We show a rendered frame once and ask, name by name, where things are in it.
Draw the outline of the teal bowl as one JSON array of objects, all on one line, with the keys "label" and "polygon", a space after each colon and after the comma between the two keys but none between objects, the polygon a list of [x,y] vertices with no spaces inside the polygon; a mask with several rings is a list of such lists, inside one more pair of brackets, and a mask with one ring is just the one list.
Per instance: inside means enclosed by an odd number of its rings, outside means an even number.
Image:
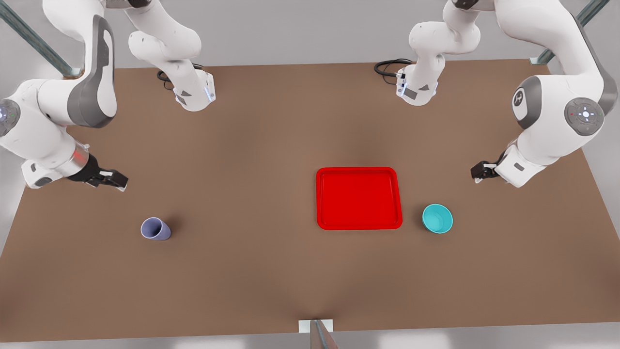
[{"label": "teal bowl", "polygon": [[454,218],[447,207],[441,204],[430,204],[423,210],[421,221],[428,231],[444,234],[452,229]]}]

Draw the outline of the lavender cup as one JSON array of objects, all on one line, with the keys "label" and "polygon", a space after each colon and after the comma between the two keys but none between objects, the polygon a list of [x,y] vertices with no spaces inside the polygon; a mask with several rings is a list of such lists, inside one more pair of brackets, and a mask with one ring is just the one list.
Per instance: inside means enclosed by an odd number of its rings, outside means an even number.
[{"label": "lavender cup", "polygon": [[141,235],[148,240],[164,241],[171,237],[171,229],[158,217],[149,217],[140,228]]}]

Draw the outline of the red rectangular tray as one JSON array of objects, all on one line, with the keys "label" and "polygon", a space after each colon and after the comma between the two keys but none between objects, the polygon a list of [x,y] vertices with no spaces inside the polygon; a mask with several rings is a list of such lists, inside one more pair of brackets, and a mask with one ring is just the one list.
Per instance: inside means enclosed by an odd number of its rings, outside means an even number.
[{"label": "red rectangular tray", "polygon": [[324,167],[316,173],[317,225],[324,230],[391,230],[403,215],[390,167]]}]

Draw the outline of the silver frame post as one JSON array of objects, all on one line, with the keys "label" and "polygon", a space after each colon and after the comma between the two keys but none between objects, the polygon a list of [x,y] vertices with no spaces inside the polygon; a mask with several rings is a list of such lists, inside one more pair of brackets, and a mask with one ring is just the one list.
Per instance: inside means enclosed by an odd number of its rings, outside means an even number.
[{"label": "silver frame post", "polygon": [[298,321],[298,332],[310,334],[310,349],[339,349],[332,337],[332,319],[306,319]]},{"label": "silver frame post", "polygon": [[[552,6],[551,2],[545,2],[548,7],[543,9],[544,14],[535,15],[534,20],[534,28],[541,29],[543,33],[536,34],[532,40],[533,43],[545,47],[545,50],[538,57],[530,58],[530,64],[547,65],[556,57],[568,71],[572,65],[586,65],[587,60],[592,60],[593,51],[587,44],[583,25],[610,2],[611,0],[589,0],[577,16],[564,10],[560,4]],[[546,22],[538,19],[539,17],[545,17]]]},{"label": "silver frame post", "polygon": [[60,72],[64,79],[77,79],[81,77],[83,70],[71,67],[4,0],[0,0],[0,19],[49,62],[53,68]]}]

